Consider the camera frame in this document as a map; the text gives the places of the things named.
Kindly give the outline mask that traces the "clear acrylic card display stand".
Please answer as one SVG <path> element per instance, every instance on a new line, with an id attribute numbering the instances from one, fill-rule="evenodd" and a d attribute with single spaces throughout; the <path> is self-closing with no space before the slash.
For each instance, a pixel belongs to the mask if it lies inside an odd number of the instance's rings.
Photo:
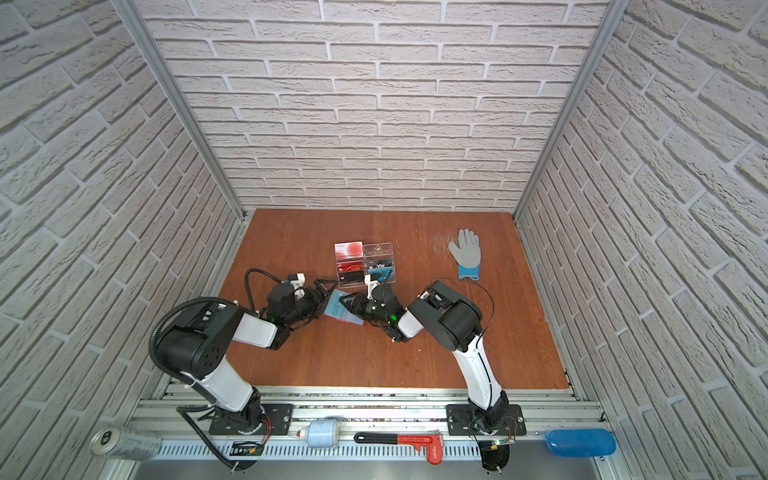
<path id="1" fill-rule="evenodd" d="M 363 243 L 363 246 L 364 246 L 364 258 L 362 259 L 362 261 L 364 262 L 364 268 L 362 271 L 364 272 L 365 275 L 368 274 L 368 270 L 369 270 L 366 267 L 366 259 L 370 257 L 379 257 L 379 256 L 390 257 L 394 260 L 393 268 L 395 269 L 394 247 L 391 242 L 374 243 L 374 244 Z M 358 286 L 364 286 L 365 282 L 363 284 L 357 284 L 357 285 L 341 285 L 339 282 L 339 285 L 341 287 L 358 287 Z"/>

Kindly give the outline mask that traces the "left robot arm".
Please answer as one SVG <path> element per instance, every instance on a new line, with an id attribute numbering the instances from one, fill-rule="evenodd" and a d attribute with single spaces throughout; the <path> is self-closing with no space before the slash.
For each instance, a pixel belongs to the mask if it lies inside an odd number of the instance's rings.
<path id="1" fill-rule="evenodd" d="M 264 422 L 260 394 L 230 364 L 233 342 L 278 350 L 294 330 L 319 318 L 335 280 L 312 287 L 298 278 L 279 282 L 259 311 L 219 297 L 198 297 L 173 307 L 150 335 L 149 354 L 164 373 L 192 386 L 236 431 L 251 433 Z"/>

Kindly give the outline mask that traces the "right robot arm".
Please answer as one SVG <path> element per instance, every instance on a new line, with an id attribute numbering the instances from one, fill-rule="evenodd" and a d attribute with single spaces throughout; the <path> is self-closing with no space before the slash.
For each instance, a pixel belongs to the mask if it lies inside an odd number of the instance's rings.
<path id="1" fill-rule="evenodd" d="M 470 426 L 493 434 L 502 425 L 509 400 L 485 352 L 482 312 L 470 299 L 436 279 L 407 306 L 390 285 L 379 282 L 366 293 L 341 296 L 340 303 L 394 342 L 406 343 L 422 332 L 431 335 L 459 365 L 468 389 Z"/>

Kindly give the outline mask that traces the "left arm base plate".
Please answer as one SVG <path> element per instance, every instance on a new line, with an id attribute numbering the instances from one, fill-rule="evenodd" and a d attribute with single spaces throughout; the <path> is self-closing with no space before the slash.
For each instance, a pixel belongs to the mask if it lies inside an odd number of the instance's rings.
<path id="1" fill-rule="evenodd" d="M 293 410 L 293 404 L 252 404 L 241 412 L 215 407 L 209 433 L 265 436 L 271 427 L 272 436 L 284 436 L 288 434 Z"/>

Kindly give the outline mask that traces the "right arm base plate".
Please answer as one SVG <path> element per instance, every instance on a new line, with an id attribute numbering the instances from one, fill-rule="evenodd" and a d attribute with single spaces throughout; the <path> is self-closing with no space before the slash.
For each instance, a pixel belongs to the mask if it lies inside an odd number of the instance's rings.
<path id="1" fill-rule="evenodd" d="M 446 406 L 448 432 L 451 436 L 521 437 L 527 434 L 522 409 L 509 404 L 502 414 L 486 414 L 469 404 Z"/>

